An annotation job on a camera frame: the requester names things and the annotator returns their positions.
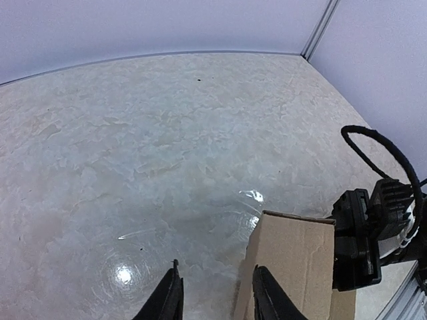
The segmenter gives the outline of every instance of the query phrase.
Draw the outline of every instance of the black cable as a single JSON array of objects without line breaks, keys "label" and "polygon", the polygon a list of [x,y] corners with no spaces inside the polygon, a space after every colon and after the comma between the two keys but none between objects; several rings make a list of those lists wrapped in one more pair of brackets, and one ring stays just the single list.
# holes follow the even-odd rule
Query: black cable
[{"label": "black cable", "polygon": [[359,125],[346,125],[341,129],[341,135],[346,141],[346,143],[366,162],[366,164],[374,170],[377,174],[379,174],[383,178],[389,178],[385,172],[380,170],[373,162],[359,149],[359,147],[350,139],[349,133],[357,133],[359,135],[364,135],[369,137],[383,147],[387,149],[388,152],[395,158],[395,160],[400,164],[400,166],[405,170],[406,175],[408,176],[409,182],[412,187],[412,192],[415,198],[415,208],[414,208],[414,216],[415,222],[412,226],[411,230],[407,234],[406,238],[411,238],[418,227],[421,224],[422,220],[422,206],[423,206],[423,197],[421,192],[421,183],[418,179],[414,168],[410,164],[409,160],[405,157],[405,155],[385,136],[381,135],[376,130],[368,129],[365,127],[361,127]]}]

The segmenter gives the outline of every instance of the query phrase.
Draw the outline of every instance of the white wall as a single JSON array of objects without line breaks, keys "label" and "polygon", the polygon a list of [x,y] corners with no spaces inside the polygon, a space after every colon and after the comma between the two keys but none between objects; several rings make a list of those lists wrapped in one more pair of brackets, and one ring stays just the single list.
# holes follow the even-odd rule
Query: white wall
[{"label": "white wall", "polygon": [[0,83],[131,55],[300,53],[325,6],[326,0],[2,0]]},{"label": "white wall", "polygon": [[427,176],[427,1],[341,0],[311,60]]}]

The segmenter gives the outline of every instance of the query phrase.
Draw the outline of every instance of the lavender wall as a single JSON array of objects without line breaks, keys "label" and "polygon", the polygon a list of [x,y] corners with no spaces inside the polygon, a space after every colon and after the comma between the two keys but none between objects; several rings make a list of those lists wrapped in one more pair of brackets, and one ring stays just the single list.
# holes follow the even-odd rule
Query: lavender wall
[{"label": "lavender wall", "polygon": [[427,2],[341,0],[311,60],[427,177]]},{"label": "lavender wall", "polygon": [[0,2],[0,83],[174,51],[300,53],[326,0]]}]

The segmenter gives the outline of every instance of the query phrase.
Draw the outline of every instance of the marble surface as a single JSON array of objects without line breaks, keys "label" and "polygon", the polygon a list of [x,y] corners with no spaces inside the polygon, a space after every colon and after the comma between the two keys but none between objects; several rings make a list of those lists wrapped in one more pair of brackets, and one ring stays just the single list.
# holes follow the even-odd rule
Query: marble surface
[{"label": "marble surface", "polygon": [[76,67],[0,87],[0,122],[0,319],[131,319],[175,258],[185,318],[230,319],[262,209],[324,217],[378,179],[340,137],[365,122],[301,57]]}]

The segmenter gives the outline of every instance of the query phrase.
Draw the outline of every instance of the brown box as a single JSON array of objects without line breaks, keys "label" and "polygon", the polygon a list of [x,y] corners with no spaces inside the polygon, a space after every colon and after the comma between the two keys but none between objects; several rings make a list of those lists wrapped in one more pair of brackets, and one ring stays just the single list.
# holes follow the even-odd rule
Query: brown box
[{"label": "brown box", "polygon": [[251,234],[234,320],[254,320],[252,273],[265,265],[309,320],[353,320],[356,292],[332,293],[334,220],[264,211]]}]

